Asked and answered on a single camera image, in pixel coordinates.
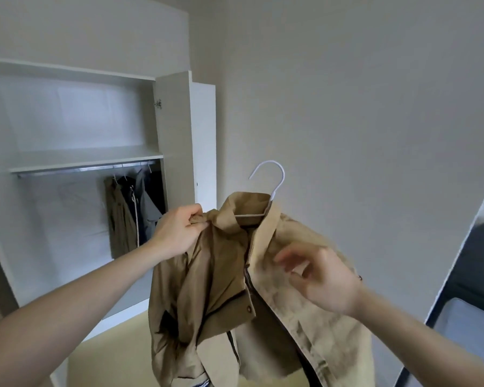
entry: beige coat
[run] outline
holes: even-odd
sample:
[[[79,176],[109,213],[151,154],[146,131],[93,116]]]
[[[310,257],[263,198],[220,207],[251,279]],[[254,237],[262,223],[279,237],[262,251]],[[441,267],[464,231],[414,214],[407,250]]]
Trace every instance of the beige coat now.
[[[272,262],[293,241],[335,246],[281,213],[269,195],[236,192],[195,245],[154,268],[149,325],[153,371],[162,387],[215,387],[284,377],[301,366],[311,385],[374,386],[371,334],[293,289]],[[353,269],[341,253],[339,257]]]

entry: wardrobe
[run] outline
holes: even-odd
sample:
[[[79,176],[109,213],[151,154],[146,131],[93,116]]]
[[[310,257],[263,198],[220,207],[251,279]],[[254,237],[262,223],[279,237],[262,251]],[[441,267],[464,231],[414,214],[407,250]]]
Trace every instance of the wardrobe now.
[[[0,59],[0,263],[20,306],[111,261],[103,180],[217,207],[215,86]],[[143,312],[151,274],[88,337]]]

